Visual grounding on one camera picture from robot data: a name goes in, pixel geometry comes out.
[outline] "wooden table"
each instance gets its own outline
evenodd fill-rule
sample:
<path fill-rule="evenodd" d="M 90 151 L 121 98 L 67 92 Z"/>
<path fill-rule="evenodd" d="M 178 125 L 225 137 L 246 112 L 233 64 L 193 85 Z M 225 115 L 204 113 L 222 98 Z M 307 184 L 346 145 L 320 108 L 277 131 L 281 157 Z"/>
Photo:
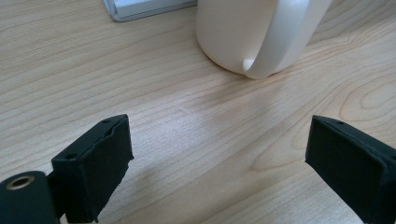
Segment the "wooden table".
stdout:
<path fill-rule="evenodd" d="M 297 63 L 253 80 L 201 52 L 196 7 L 116 23 L 100 0 L 3 0 L 0 179 L 125 113 L 135 160 L 101 223 L 361 223 L 304 153 L 314 114 L 396 147 L 395 12 L 334 0 Z"/>

